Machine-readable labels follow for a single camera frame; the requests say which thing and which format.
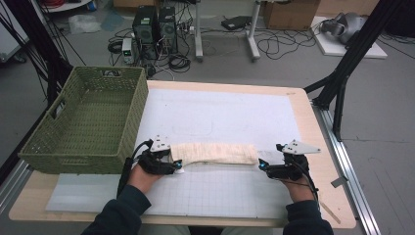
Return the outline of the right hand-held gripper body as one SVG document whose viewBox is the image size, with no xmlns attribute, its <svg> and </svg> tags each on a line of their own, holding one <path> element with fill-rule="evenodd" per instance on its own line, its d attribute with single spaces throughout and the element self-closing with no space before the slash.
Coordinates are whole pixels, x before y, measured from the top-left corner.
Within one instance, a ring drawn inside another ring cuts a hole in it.
<svg viewBox="0 0 415 235">
<path fill-rule="evenodd" d="M 271 164 L 266 175 L 271 179 L 299 180 L 304 175 L 309 175 L 309 166 L 306 154 L 317 154 L 321 150 L 318 147 L 293 140 L 285 144 L 283 152 L 283 164 Z"/>
</svg>

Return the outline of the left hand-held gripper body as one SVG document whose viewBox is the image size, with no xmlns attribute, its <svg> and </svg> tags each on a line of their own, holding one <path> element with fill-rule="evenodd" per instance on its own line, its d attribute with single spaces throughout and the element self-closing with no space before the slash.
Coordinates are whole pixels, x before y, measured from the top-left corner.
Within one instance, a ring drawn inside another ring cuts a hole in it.
<svg viewBox="0 0 415 235">
<path fill-rule="evenodd" d="M 166 138 L 156 135 L 153 139 L 142 142 L 138 149 L 146 149 L 138 156 L 138 165 L 144 171 L 154 175 L 169 175 L 176 171 L 176 162 L 170 157 L 170 145 Z"/>
</svg>

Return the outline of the cream egg-print cloth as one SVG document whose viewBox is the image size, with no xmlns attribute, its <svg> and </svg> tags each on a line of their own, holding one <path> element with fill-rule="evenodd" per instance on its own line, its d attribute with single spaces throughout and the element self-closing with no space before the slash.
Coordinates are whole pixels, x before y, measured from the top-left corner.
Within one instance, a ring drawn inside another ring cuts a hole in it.
<svg viewBox="0 0 415 235">
<path fill-rule="evenodd" d="M 254 165 L 258 152 L 252 144 L 182 143 L 170 146 L 168 160 L 191 164 Z"/>
</svg>

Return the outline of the green woven basket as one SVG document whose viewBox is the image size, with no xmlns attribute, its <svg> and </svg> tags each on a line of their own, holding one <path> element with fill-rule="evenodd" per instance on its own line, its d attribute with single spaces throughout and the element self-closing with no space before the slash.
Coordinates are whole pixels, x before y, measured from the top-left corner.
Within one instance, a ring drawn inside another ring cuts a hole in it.
<svg viewBox="0 0 415 235">
<path fill-rule="evenodd" d="M 19 157 L 44 173 L 120 174 L 148 93 L 142 68 L 75 67 Z"/>
</svg>

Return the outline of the person's left hand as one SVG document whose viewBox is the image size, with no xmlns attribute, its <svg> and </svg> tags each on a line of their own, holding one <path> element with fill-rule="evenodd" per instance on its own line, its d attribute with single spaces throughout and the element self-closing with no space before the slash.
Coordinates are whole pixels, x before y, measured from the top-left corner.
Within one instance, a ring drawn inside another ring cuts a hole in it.
<svg viewBox="0 0 415 235">
<path fill-rule="evenodd" d="M 142 193 L 148 193 L 154 183 L 161 179 L 161 175 L 155 175 L 146 172 L 140 165 L 136 165 L 131 169 L 127 184 L 131 185 Z"/>
</svg>

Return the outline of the person's right hand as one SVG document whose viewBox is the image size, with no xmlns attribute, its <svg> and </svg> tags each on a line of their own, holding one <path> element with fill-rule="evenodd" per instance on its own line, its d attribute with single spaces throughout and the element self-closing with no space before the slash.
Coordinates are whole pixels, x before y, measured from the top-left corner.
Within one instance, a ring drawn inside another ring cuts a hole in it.
<svg viewBox="0 0 415 235">
<path fill-rule="evenodd" d="M 294 203 L 315 200 L 305 178 L 302 177 L 296 181 L 285 179 L 282 183 L 287 187 L 290 197 Z"/>
</svg>

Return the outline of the white grid mat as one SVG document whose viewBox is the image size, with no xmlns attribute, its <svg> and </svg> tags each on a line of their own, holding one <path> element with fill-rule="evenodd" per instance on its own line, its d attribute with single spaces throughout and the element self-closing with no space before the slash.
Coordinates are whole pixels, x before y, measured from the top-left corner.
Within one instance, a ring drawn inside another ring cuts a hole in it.
<svg viewBox="0 0 415 235">
<path fill-rule="evenodd" d="M 151 89 L 137 140 L 161 135 L 168 144 L 252 144 L 255 164 L 189 164 L 155 183 L 148 215 L 283 219 L 286 188 L 258 168 L 279 165 L 276 144 L 300 139 L 286 95 Z"/>
</svg>

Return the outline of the person's legs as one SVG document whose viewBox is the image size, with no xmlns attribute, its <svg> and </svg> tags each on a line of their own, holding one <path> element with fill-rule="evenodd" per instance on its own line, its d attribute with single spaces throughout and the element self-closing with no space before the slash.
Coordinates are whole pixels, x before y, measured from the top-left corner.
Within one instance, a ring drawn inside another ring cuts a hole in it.
<svg viewBox="0 0 415 235">
<path fill-rule="evenodd" d="M 137 235 L 273 235 L 263 227 L 189 227 L 184 225 L 143 225 Z"/>
</svg>

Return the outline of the white floor board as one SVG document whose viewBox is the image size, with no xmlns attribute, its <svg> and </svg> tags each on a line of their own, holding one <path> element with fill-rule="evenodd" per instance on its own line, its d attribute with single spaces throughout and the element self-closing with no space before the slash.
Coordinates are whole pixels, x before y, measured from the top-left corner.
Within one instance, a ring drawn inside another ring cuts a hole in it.
<svg viewBox="0 0 415 235">
<path fill-rule="evenodd" d="M 315 17 L 311 23 L 312 32 L 316 42 L 323 55 L 342 57 L 346 53 L 345 45 L 330 33 L 324 33 L 320 31 L 320 25 L 325 20 L 325 17 Z M 365 59 L 382 60 L 386 59 L 387 57 L 387 53 L 377 43 L 374 43 L 364 56 Z"/>
</svg>

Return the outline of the white desk leg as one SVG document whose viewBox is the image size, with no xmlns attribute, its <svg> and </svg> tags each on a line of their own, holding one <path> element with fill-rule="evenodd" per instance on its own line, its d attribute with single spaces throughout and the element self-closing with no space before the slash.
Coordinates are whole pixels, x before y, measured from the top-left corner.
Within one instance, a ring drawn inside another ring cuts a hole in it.
<svg viewBox="0 0 415 235">
<path fill-rule="evenodd" d="M 195 0 L 195 55 L 198 62 L 201 62 L 204 58 L 203 42 L 201 36 L 200 4 L 201 0 Z"/>
<path fill-rule="evenodd" d="M 259 0 L 254 0 L 254 8 L 253 8 L 253 15 L 252 15 L 252 22 L 251 28 L 247 32 L 247 40 L 252 52 L 252 60 L 256 61 L 260 58 L 260 54 L 254 39 L 254 33 L 256 30 L 256 23 L 258 20 L 259 10 L 260 10 L 261 2 Z"/>
</svg>

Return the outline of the grey power supply unit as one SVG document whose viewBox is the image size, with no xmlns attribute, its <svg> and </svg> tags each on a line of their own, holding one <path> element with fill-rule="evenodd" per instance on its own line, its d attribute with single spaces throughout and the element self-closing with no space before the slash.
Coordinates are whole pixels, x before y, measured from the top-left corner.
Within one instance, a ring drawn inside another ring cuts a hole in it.
<svg viewBox="0 0 415 235">
<path fill-rule="evenodd" d="M 122 40 L 121 53 L 123 56 L 123 60 L 126 64 L 132 65 L 134 63 L 135 59 L 134 59 L 131 38 L 124 38 Z"/>
</svg>

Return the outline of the black computer tower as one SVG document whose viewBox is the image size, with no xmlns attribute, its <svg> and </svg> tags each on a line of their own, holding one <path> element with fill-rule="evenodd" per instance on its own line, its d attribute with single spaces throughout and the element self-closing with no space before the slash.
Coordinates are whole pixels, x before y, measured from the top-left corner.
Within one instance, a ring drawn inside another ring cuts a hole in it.
<svg viewBox="0 0 415 235">
<path fill-rule="evenodd" d="M 174 7 L 161 7 L 159 13 L 163 49 L 169 54 L 177 53 L 177 33 Z"/>
<path fill-rule="evenodd" d="M 137 8 L 132 28 L 142 59 L 154 60 L 157 57 L 156 42 L 160 39 L 158 26 L 155 6 L 141 5 Z"/>
</svg>

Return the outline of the brown cardboard box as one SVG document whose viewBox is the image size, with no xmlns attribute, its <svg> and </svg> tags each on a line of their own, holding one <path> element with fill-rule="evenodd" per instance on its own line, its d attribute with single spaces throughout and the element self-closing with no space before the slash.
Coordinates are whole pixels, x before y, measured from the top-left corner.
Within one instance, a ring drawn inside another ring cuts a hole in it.
<svg viewBox="0 0 415 235">
<path fill-rule="evenodd" d="M 308 30 L 321 0 L 287 0 L 267 2 L 264 22 L 269 29 Z"/>
</svg>

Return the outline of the grey rounded device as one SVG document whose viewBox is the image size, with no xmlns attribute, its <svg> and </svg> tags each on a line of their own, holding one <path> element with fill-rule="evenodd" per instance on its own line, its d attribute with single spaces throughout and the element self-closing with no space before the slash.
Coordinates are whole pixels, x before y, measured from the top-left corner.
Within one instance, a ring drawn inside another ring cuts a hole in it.
<svg viewBox="0 0 415 235">
<path fill-rule="evenodd" d="M 360 15 L 350 13 L 339 13 L 333 19 L 325 20 L 321 24 L 321 31 L 329 32 L 338 38 L 341 43 L 348 44 L 351 38 L 365 25 L 367 19 Z"/>
</svg>

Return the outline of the clear plastic bag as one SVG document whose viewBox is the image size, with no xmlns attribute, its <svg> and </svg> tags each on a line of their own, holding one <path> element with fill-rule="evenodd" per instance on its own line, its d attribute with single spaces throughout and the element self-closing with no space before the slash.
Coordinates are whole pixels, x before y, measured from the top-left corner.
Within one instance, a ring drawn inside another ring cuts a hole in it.
<svg viewBox="0 0 415 235">
<path fill-rule="evenodd" d="M 93 33 L 101 30 L 101 25 L 94 16 L 75 15 L 69 17 L 69 29 L 71 34 Z"/>
</svg>

